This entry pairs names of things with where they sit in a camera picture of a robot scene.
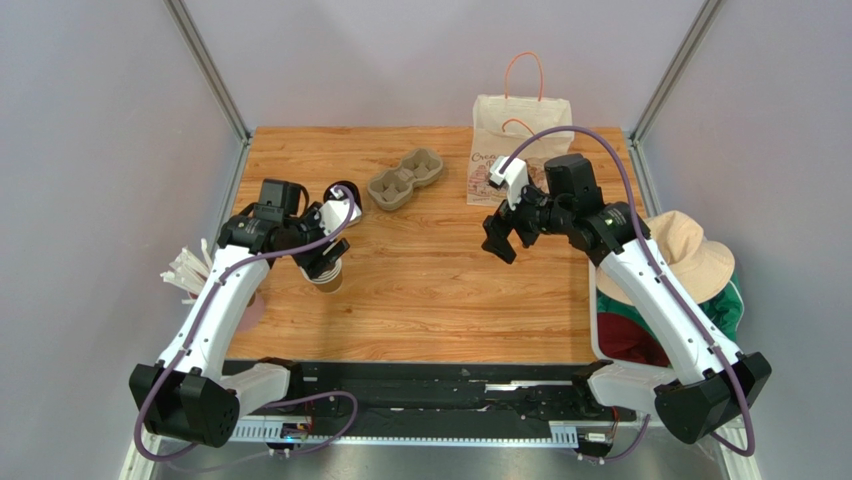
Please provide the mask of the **stack of paper cups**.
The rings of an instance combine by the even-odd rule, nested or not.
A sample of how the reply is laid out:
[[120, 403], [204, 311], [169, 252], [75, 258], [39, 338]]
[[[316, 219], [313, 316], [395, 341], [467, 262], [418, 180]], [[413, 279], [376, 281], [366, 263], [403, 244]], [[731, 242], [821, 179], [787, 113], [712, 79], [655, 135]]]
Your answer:
[[299, 268], [303, 278], [312, 284], [319, 292], [325, 294], [334, 294], [340, 290], [343, 284], [342, 270], [342, 259], [337, 259], [332, 267], [326, 269], [316, 278], [310, 277], [305, 269]]

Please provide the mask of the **paper takeout bag orange handles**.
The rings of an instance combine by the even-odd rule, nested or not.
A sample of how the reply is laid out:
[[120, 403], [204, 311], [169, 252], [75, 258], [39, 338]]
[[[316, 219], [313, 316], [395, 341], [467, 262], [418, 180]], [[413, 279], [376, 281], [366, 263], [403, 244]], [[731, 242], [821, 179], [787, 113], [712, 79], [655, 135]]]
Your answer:
[[[532, 57], [538, 68], [538, 87], [531, 96], [510, 93], [511, 69], [524, 56]], [[496, 206], [504, 198], [489, 185], [490, 167], [499, 157], [510, 155], [536, 133], [573, 123], [569, 101], [544, 95], [543, 66], [532, 51], [519, 53], [510, 60], [501, 94], [477, 96], [472, 118], [473, 139], [466, 183], [466, 203], [471, 206]]]

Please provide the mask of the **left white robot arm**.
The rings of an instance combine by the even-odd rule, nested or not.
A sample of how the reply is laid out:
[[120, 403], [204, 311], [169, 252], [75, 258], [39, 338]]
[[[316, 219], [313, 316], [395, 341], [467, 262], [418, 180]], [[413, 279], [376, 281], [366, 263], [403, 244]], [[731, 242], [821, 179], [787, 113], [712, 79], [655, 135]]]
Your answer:
[[138, 408], [136, 449], [147, 459], [149, 432], [198, 445], [221, 447], [237, 422], [288, 394], [294, 363], [276, 358], [226, 376], [226, 354], [250, 300], [281, 257], [290, 257], [311, 281], [342, 263], [349, 248], [345, 228], [360, 220], [362, 202], [351, 182], [330, 185], [322, 201], [304, 186], [266, 179], [257, 201], [230, 217], [216, 239], [210, 273], [175, 338], [152, 364], [138, 364], [129, 387]]

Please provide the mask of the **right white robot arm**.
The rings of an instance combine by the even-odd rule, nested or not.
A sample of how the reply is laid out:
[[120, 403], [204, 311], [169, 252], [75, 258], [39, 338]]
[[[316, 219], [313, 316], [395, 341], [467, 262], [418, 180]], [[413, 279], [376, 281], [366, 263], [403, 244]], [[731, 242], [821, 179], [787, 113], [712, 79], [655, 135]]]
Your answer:
[[581, 407], [598, 412], [624, 407], [657, 417], [681, 442], [693, 444], [741, 419], [743, 455], [756, 448], [751, 407], [772, 369], [759, 352], [746, 354], [720, 332], [677, 280], [632, 203], [607, 203], [593, 167], [580, 154], [547, 161], [548, 189], [532, 184], [524, 161], [503, 156], [490, 168], [489, 183], [505, 200], [483, 223], [485, 251], [506, 263], [540, 235], [564, 235], [628, 296], [669, 359], [668, 367], [598, 360], [572, 382]]

